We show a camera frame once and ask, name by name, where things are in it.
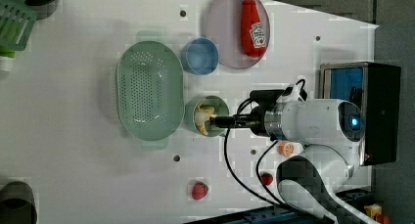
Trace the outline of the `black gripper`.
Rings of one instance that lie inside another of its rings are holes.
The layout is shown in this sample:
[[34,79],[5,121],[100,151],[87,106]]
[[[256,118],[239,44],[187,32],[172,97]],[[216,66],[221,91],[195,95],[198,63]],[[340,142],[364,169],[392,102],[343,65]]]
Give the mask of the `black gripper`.
[[[261,106],[254,107],[250,113],[244,113],[240,116],[243,121],[242,125],[246,128],[250,128],[252,133],[256,136],[267,137],[264,126],[265,110]],[[216,116],[210,120],[210,126],[212,128],[240,128],[241,124],[237,121],[235,116]]]

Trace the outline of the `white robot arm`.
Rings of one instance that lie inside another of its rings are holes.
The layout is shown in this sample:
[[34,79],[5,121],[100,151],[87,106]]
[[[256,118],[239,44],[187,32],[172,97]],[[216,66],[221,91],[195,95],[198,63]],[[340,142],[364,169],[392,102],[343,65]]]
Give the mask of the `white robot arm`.
[[271,140],[304,146],[276,168],[277,191],[289,207],[335,224],[378,224],[337,196],[360,166],[364,118],[355,104],[337,99],[277,101],[249,114],[216,116],[210,125],[260,128]]

